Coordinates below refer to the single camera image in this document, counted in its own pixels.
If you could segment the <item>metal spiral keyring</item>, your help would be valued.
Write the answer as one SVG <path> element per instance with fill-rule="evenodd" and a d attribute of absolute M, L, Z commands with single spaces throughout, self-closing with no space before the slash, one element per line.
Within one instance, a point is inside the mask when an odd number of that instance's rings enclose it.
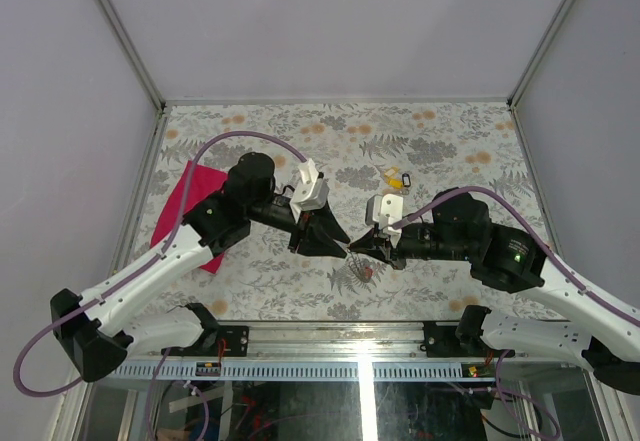
<path fill-rule="evenodd" d="M 373 277 L 373 270 L 358 254 L 350 252 L 347 258 L 347 265 L 357 280 L 362 283 L 369 283 L 371 281 Z M 372 277 L 370 279 L 364 278 L 363 272 L 365 270 L 371 271 Z"/>

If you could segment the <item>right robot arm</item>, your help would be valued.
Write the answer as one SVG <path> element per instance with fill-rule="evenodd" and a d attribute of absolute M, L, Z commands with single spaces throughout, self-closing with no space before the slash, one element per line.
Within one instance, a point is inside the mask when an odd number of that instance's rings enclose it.
<path fill-rule="evenodd" d="M 438 193 L 405 215 L 396 195 L 367 205 L 369 231 L 350 244 L 396 270 L 409 260 L 456 261 L 472 279 L 519 295 L 561 315 L 559 321 L 521 319 L 494 308 L 467 306 L 447 334 L 425 335 L 438 357 L 524 352 L 573 364 L 626 394 L 639 392 L 639 311 L 577 274 L 535 231 L 494 223 L 477 187 Z"/>

